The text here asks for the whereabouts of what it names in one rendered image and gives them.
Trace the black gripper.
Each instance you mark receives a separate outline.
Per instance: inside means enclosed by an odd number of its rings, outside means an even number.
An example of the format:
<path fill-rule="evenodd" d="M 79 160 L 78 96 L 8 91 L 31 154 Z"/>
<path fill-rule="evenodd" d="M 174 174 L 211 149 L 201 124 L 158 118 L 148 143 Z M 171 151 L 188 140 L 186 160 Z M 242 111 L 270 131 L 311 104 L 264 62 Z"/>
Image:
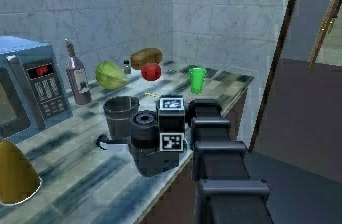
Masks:
<path fill-rule="evenodd" d="M 179 165 L 178 152 L 160 150 L 160 135 L 157 116 L 154 111 L 139 111 L 130 119 L 129 137 L 110 139 L 102 134 L 96 139 L 96 146 L 102 150 L 129 150 L 138 172 L 145 177 L 155 176 Z"/>

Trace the dark grey mug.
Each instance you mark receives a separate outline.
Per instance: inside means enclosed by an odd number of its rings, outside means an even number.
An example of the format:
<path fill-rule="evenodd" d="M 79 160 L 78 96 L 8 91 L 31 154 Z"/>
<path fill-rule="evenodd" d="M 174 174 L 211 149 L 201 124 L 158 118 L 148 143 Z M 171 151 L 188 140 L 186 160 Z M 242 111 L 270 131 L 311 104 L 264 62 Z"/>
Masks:
<path fill-rule="evenodd" d="M 130 118 L 138 112 L 138 108 L 139 99 L 133 96 L 116 96 L 104 103 L 104 115 L 112 139 L 130 135 Z"/>

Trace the marble top kitchen counter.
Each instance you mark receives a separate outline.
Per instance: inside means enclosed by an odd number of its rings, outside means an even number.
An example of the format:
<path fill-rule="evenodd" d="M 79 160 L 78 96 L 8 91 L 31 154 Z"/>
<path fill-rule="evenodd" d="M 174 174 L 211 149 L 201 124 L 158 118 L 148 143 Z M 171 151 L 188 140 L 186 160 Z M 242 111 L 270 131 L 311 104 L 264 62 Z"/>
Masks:
<path fill-rule="evenodd" d="M 127 147 L 102 150 L 96 139 L 108 130 L 103 104 L 111 97 L 135 96 L 143 110 L 153 109 L 156 101 L 145 92 L 195 99 L 187 65 L 169 61 L 161 67 L 162 75 L 155 82 L 145 81 L 134 70 L 129 84 L 118 90 L 93 83 L 91 103 L 73 105 L 72 118 L 19 143 L 43 185 L 25 203 L 0 204 L 0 224 L 139 224 L 186 167 L 191 152 L 180 154 L 178 167 L 144 177 Z"/>

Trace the green lettuce head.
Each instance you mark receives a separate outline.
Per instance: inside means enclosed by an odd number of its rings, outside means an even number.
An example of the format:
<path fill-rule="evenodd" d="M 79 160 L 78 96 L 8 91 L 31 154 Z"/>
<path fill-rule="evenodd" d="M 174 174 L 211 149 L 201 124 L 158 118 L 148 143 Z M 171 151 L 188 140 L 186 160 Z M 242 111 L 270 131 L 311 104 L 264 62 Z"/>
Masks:
<path fill-rule="evenodd" d="M 95 69 L 97 83 L 109 90 L 116 90 L 126 86 L 130 79 L 122 68 L 112 61 L 103 61 Z"/>

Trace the dark glass wine bottle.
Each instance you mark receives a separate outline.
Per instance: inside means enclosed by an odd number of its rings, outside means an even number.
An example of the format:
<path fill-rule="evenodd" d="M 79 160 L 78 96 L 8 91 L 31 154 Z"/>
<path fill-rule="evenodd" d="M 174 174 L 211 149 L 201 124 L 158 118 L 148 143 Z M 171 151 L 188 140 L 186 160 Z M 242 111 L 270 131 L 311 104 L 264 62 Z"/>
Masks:
<path fill-rule="evenodd" d="M 77 105 L 86 105 L 92 101 L 92 96 L 87 80 L 87 73 L 83 63 L 76 56 L 71 40 L 65 40 L 67 50 L 66 73 Z"/>

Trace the red tomato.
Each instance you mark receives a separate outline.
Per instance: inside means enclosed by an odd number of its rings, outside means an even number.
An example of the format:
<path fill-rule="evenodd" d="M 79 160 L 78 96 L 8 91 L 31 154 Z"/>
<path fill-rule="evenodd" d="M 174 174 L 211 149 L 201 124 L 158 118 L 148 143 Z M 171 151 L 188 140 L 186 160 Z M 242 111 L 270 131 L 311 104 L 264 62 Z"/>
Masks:
<path fill-rule="evenodd" d="M 156 81 L 161 77 L 161 67 L 156 63 L 147 63 L 142 67 L 141 74 L 146 81 Z"/>

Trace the brown bread loaf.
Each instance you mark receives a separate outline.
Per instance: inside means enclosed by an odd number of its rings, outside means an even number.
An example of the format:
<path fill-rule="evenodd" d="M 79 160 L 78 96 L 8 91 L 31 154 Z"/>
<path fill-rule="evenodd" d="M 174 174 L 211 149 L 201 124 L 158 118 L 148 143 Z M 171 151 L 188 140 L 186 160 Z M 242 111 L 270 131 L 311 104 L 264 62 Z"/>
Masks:
<path fill-rule="evenodd" d="M 162 52 L 158 48 L 144 48 L 132 54 L 130 60 L 131 66 L 136 70 L 140 70 L 148 63 L 159 64 L 162 61 Z"/>

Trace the green plastic cup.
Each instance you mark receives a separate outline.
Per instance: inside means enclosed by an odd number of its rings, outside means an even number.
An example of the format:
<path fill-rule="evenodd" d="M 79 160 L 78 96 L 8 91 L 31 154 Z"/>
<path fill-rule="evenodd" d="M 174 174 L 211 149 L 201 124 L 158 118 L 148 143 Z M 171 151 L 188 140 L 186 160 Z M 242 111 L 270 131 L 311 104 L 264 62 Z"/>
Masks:
<path fill-rule="evenodd" d="M 202 91 L 206 70 L 200 67 L 194 67 L 189 70 L 191 92 L 199 94 Z"/>

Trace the yellow bottle with silver top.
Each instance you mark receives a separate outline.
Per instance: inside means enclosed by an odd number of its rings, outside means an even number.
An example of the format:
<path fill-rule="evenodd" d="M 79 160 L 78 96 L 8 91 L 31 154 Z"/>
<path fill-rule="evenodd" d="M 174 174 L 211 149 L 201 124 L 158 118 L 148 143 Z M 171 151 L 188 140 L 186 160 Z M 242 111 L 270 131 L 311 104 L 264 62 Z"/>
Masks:
<path fill-rule="evenodd" d="M 14 206 L 32 198 L 42 179 L 23 152 L 0 133 L 0 203 Z"/>

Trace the blue grey microwave oven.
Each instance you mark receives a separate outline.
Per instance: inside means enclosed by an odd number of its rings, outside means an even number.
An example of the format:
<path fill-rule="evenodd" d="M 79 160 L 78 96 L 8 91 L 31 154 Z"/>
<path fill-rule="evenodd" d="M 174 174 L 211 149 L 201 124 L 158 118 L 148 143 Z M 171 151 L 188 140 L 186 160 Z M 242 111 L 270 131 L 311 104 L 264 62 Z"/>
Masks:
<path fill-rule="evenodd" d="M 14 143 L 72 117 L 48 43 L 0 36 L 0 133 Z"/>

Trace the brown wooden room door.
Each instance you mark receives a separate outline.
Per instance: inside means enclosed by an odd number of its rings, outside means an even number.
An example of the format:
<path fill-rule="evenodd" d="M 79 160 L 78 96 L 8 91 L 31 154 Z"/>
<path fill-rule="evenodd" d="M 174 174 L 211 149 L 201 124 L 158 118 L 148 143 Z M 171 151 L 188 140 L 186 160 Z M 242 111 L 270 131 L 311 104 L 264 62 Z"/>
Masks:
<path fill-rule="evenodd" d="M 321 23 L 321 27 L 318 31 L 318 35 L 315 39 L 311 54 L 309 56 L 308 62 L 308 70 L 311 71 L 313 68 L 313 65 L 316 62 L 317 56 L 319 54 L 319 51 L 321 49 L 321 46 L 323 44 L 324 38 L 327 34 L 327 31 L 329 29 L 329 26 L 332 22 L 333 16 L 336 12 L 336 9 L 339 5 L 340 0 L 330 0 L 329 5 L 327 7 L 327 10 L 324 14 L 322 23 Z"/>

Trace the dark brown door frame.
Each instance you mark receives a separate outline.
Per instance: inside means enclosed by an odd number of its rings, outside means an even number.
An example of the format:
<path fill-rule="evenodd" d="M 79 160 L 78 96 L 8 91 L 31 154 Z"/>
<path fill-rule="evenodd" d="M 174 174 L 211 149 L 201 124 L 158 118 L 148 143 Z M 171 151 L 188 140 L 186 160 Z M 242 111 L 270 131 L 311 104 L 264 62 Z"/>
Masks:
<path fill-rule="evenodd" d="M 297 0 L 288 0 L 248 151 L 253 152 Z"/>

